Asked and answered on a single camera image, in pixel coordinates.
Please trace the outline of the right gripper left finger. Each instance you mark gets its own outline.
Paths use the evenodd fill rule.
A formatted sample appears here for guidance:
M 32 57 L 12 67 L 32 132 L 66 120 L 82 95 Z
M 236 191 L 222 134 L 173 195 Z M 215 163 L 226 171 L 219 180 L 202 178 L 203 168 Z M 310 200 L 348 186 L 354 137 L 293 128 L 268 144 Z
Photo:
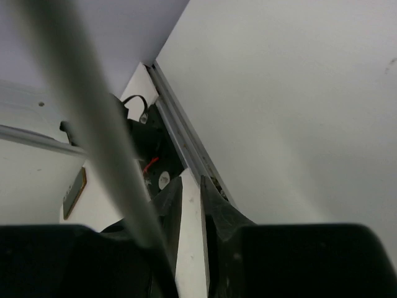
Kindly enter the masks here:
M 132 287 L 129 292 L 133 297 L 162 297 L 161 286 L 176 288 L 175 273 L 177 251 L 182 215 L 182 178 L 180 176 L 171 182 L 153 199 L 151 205 L 156 209 L 158 220 L 166 241 L 167 257 L 170 269 L 163 269 L 164 264 L 157 259 L 154 250 L 142 251 L 133 243 L 124 221 L 119 220 L 105 228 L 101 233 L 117 241 L 120 249 L 117 256 L 126 257 L 121 268 L 116 272 L 123 278 L 131 277 Z

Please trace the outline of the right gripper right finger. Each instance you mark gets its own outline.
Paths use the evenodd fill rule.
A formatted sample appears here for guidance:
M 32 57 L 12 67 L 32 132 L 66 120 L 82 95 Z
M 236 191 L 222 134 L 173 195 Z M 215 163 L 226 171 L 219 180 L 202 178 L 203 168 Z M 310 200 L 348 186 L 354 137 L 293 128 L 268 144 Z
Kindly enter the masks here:
M 202 176 L 200 197 L 207 237 L 209 297 L 242 297 L 245 277 L 241 229 L 255 223 L 235 209 L 211 178 Z

